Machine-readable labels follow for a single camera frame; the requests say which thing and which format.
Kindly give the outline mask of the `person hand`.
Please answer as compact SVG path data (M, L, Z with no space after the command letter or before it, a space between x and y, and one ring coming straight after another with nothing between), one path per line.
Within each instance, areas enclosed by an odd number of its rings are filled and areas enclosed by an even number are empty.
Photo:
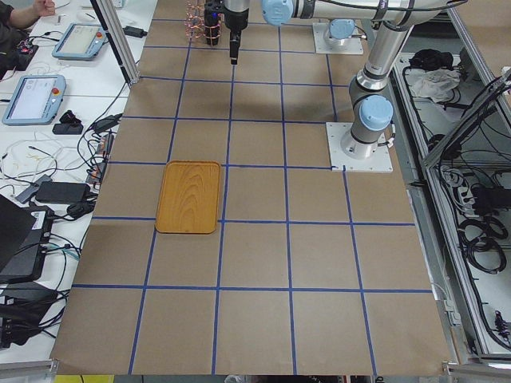
M56 14L53 0L35 0L33 8L38 18L54 16Z

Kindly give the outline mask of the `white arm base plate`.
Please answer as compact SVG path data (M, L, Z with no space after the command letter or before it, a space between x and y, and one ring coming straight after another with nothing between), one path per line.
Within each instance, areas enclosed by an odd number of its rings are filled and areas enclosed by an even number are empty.
M353 19L315 22L312 26L315 52L320 54L362 55L366 33Z
M374 143L362 144L351 135L351 126L350 122L326 123L331 170L391 173L393 166L385 134L381 132Z

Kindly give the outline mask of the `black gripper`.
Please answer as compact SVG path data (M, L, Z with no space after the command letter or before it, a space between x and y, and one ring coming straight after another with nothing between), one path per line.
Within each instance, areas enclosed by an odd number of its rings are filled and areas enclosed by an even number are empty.
M242 30L248 26L249 0L224 0L225 24L231 30L229 57L232 65L238 64Z

